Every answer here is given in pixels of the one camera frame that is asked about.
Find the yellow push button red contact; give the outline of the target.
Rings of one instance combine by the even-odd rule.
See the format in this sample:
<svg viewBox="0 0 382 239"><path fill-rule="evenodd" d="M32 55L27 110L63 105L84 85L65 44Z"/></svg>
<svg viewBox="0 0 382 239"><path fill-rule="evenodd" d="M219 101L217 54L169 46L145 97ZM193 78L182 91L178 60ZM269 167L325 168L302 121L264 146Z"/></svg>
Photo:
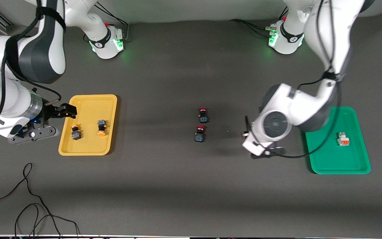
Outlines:
<svg viewBox="0 0 382 239"><path fill-rule="evenodd" d="M81 133L81 131L79 129L79 125L78 124L71 124L70 128L72 130L71 136L72 136L73 140L79 140L79 139L82 138L82 133Z"/></svg>

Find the yellow plastic tray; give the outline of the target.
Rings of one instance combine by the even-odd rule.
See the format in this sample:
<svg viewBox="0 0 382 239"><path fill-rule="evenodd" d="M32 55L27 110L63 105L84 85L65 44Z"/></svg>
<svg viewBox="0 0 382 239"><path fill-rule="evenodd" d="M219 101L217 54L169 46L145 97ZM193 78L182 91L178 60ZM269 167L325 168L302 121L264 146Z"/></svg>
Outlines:
<svg viewBox="0 0 382 239"><path fill-rule="evenodd" d="M76 106L76 118L65 118L64 127L58 147L62 156L103 156L108 154L113 130L118 97L114 94L75 95L69 104ZM106 135L98 136L97 122L107 122ZM78 124L82 138L73 140L71 124Z"/></svg>

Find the green plastic tray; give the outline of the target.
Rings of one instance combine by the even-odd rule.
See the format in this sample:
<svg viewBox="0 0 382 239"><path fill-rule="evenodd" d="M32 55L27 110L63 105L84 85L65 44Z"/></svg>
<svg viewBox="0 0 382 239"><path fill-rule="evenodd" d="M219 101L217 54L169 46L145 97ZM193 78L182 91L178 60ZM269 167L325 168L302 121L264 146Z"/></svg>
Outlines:
<svg viewBox="0 0 382 239"><path fill-rule="evenodd" d="M345 132L349 146L339 146L338 133ZM316 152L309 155L312 170L323 175L365 175L371 170L362 131L356 112L351 107L332 107L330 121L323 128L306 132L309 152L328 140Z"/></svg>

